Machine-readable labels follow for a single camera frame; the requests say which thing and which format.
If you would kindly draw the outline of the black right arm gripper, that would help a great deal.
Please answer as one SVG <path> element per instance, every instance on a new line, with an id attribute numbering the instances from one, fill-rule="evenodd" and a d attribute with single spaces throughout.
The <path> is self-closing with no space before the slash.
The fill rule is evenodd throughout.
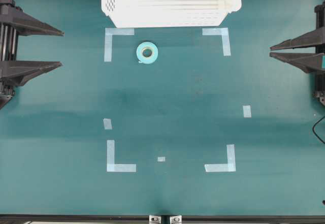
<path id="1" fill-rule="evenodd" d="M 305 73 L 315 72 L 314 97 L 324 104 L 324 2 L 314 8 L 316 29 L 294 39 L 285 40 L 270 47 L 270 50 L 315 47 L 313 53 L 277 53 L 270 52 L 270 57 L 288 63 Z"/>

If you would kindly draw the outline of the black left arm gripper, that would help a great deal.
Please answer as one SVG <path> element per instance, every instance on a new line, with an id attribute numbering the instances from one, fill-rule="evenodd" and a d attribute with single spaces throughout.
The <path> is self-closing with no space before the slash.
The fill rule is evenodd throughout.
<path id="1" fill-rule="evenodd" d="M 22 61 L 16 57 L 17 32 L 21 36 L 64 36 L 64 32 L 24 13 L 14 0 L 1 0 L 1 102 L 9 102 L 15 86 L 62 66 L 59 61 Z"/>

